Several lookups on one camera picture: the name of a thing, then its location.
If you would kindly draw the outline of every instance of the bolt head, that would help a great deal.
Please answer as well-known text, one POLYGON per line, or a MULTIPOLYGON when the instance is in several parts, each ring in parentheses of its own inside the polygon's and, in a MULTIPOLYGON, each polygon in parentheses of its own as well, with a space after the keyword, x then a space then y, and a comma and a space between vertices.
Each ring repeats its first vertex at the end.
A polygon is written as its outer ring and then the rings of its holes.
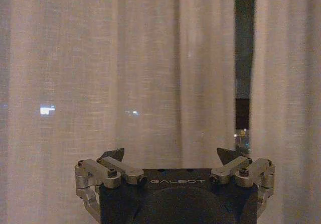
POLYGON ((83 160, 78 161, 78 167, 82 166, 82 162, 83 162, 83 160))
POLYGON ((217 175, 211 174, 209 176, 209 180, 212 184, 218 184, 219 183, 219 177, 217 175))
POLYGON ((115 169, 109 169, 107 173, 109 177, 115 177, 117 175, 117 171, 115 169))
POLYGON ((239 173, 240 173, 240 176, 243 176, 243 177, 248 177, 249 176, 249 170, 246 169, 246 168, 240 169, 239 173))

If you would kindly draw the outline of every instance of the white curtain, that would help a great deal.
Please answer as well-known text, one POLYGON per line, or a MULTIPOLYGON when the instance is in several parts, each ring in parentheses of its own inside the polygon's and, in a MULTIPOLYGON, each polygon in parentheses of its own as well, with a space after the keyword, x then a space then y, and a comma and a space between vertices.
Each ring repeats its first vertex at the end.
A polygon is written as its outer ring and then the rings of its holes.
POLYGON ((234 0, 0 4, 1 223, 95 223, 74 165, 106 150, 174 168, 233 147, 234 0))
POLYGON ((252 156, 276 165, 258 223, 321 222, 321 0, 256 0, 252 156))

